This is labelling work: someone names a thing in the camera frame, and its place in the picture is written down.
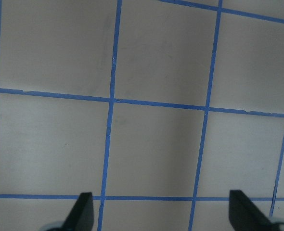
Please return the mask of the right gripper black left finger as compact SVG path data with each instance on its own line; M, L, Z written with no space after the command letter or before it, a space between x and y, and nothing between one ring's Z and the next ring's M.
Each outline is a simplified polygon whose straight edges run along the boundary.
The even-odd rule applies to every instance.
M61 226L62 231L91 231L94 225L93 196L82 192Z

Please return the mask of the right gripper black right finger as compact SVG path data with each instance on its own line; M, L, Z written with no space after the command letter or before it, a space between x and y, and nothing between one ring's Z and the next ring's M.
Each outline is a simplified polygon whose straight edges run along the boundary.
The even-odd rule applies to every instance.
M229 222L235 231L279 231L271 221L241 191L230 190Z

